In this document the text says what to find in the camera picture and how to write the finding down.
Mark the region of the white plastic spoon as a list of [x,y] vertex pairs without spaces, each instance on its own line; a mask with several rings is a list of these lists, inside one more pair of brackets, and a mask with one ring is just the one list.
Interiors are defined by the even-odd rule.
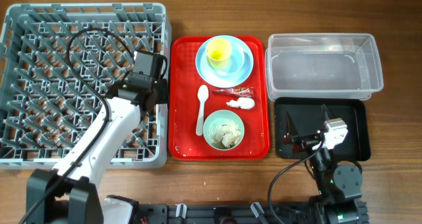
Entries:
[[206,100],[208,99],[209,91],[207,85],[203,84],[198,89],[198,100],[200,102],[199,111],[198,111],[198,117],[196,122],[196,135],[202,136],[203,134],[203,125],[204,125],[204,104]]

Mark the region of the yellow plastic cup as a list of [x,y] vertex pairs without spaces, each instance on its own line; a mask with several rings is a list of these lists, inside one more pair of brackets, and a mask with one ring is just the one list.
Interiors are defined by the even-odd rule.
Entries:
[[214,69],[226,68],[231,54],[232,46],[226,39],[212,38],[206,44],[206,56],[210,66]]

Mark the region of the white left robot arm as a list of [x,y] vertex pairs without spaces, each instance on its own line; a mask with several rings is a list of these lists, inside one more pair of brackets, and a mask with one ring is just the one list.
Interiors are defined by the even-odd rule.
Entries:
[[137,51],[134,67],[114,82],[100,113],[53,169],[36,169],[27,182],[21,223],[144,223],[139,203],[120,196],[100,200],[98,188],[124,139],[155,106],[168,102],[167,57]]

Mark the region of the green bowl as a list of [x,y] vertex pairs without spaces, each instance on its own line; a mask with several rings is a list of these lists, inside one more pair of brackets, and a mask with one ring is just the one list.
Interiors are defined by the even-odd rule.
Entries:
[[241,143],[241,141],[242,141],[242,139],[243,139],[243,137],[245,135],[245,126],[244,126],[243,121],[241,120],[241,118],[236,113],[234,113],[233,111],[229,111],[229,110],[218,110],[218,111],[215,111],[215,112],[211,113],[206,118],[206,120],[204,122],[204,125],[203,125],[203,136],[204,136],[206,142],[212,148],[214,148],[216,150],[221,150],[221,151],[228,151],[228,150],[234,149],[235,147],[237,147],[238,145],[240,145],[240,143],[238,143],[238,145],[236,145],[236,146],[234,146],[234,147],[232,147],[230,149],[227,149],[227,150],[218,149],[218,148],[214,147],[211,144],[211,139],[210,139],[210,136],[208,134],[209,133],[209,130],[210,130],[210,127],[215,122],[223,121],[223,120],[232,120],[232,121],[234,121],[235,123],[238,124],[238,126],[240,128],[240,131],[241,131],[241,140],[240,140],[240,143]]

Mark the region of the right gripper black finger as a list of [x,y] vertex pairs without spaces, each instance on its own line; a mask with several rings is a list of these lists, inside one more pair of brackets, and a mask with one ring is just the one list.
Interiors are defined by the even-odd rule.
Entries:
[[322,109],[322,115],[323,115],[325,121],[332,120],[332,119],[336,118],[335,114],[333,114],[327,108],[326,104],[322,104],[321,109]]
[[286,136],[298,136],[299,133],[288,111],[285,113]]

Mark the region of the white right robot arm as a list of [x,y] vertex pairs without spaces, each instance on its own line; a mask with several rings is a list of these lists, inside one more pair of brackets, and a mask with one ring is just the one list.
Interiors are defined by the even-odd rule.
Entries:
[[313,174],[319,195],[310,199],[317,223],[362,223],[358,199],[362,197],[362,168],[356,162],[339,164],[333,149],[343,143],[348,134],[347,124],[335,118],[323,105],[325,116],[322,130],[300,135],[289,113],[285,115],[286,132],[283,143],[292,145],[292,152],[306,153],[303,163]]

